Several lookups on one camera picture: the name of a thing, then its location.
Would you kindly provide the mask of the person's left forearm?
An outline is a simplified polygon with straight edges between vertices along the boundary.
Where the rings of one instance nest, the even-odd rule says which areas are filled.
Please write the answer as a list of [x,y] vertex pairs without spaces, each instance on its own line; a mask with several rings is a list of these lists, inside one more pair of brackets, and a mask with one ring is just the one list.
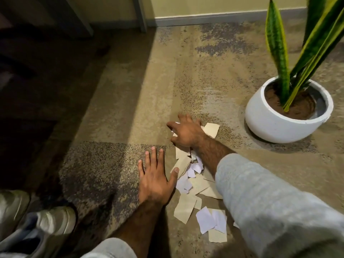
[[110,236],[81,258],[147,258],[163,204],[145,200]]

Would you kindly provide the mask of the white round plant pot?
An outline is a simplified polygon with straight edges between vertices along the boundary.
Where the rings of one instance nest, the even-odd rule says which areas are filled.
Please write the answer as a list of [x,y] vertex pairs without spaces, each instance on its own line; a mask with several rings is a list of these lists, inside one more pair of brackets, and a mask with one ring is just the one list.
[[265,99],[265,89],[277,80],[268,79],[250,98],[245,110],[248,128],[257,137],[271,143],[292,143],[310,136],[328,121],[334,109],[330,93],[319,83],[310,80],[311,97],[315,101],[315,113],[307,120],[295,120],[275,111]]

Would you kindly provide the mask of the white sneaker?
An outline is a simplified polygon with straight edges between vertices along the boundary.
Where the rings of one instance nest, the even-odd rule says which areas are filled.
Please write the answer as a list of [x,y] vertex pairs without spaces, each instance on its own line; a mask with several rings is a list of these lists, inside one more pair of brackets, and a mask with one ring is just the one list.
[[56,258],[76,221],[74,209],[68,206],[29,212],[23,223],[0,241],[0,258]]
[[0,241],[16,229],[30,199],[30,195],[22,190],[0,190]]

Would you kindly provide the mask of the person's right forearm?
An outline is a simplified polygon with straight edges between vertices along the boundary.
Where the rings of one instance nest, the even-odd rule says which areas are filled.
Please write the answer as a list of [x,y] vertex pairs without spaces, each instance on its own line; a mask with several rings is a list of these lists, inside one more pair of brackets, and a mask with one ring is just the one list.
[[206,134],[190,145],[259,258],[344,258],[344,214]]

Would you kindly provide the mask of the person's left hand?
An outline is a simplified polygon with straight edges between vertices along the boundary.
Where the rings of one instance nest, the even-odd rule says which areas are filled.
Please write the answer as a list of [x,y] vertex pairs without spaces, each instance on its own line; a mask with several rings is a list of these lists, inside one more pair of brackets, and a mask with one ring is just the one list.
[[142,204],[145,201],[154,201],[161,206],[168,203],[175,187],[168,186],[165,174],[164,150],[157,151],[157,171],[151,173],[151,150],[145,152],[144,171],[145,176],[138,187],[138,200]]

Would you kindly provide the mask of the pile of torn paper pieces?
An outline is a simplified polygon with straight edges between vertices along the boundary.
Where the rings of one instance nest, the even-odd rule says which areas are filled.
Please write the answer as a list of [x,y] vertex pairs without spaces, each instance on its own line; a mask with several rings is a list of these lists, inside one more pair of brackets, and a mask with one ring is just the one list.
[[174,209],[174,218],[187,225],[195,215],[198,224],[196,229],[201,235],[207,234],[211,243],[226,243],[227,215],[224,210],[209,208],[202,203],[199,195],[215,200],[223,200],[223,194],[216,189],[216,167],[225,156],[235,153],[222,143],[218,142],[219,125],[207,123],[201,126],[207,137],[201,145],[194,149],[175,144],[176,164],[180,173],[176,185],[180,193],[178,204]]

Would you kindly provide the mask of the person's right hand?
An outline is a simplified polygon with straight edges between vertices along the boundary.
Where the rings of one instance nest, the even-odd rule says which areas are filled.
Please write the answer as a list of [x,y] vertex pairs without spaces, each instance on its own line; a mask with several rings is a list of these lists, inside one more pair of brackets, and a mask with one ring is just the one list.
[[170,139],[171,142],[184,147],[198,148],[207,137],[201,128],[200,119],[193,120],[189,113],[179,113],[178,119],[179,128],[176,132],[177,136],[172,136]]

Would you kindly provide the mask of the grey furniture leg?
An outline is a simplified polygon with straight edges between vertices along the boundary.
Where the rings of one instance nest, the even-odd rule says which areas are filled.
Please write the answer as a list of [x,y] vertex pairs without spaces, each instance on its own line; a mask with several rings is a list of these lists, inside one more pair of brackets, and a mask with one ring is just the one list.
[[146,33],[147,32],[147,21],[146,21],[146,17],[145,17],[143,2],[142,2],[142,0],[132,0],[132,2],[134,5],[135,14],[136,14],[136,18],[138,21],[140,31],[142,33]]

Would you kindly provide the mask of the green snake plant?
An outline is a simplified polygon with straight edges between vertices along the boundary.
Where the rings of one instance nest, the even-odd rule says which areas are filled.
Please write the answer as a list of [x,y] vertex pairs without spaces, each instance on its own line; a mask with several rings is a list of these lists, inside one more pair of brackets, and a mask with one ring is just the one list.
[[300,56],[292,70],[280,10],[269,0],[265,38],[278,73],[277,96],[284,112],[310,86],[310,78],[344,38],[344,0],[307,0],[307,19]]

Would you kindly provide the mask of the brown potting soil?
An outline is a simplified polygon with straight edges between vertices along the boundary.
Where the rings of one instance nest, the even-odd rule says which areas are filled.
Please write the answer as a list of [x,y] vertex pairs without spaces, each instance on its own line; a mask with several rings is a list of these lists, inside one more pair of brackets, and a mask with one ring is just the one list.
[[264,95],[269,106],[285,117],[295,120],[307,120],[315,113],[316,103],[308,91],[302,91],[296,95],[287,112],[283,110],[280,103],[277,83],[268,85],[264,90]]

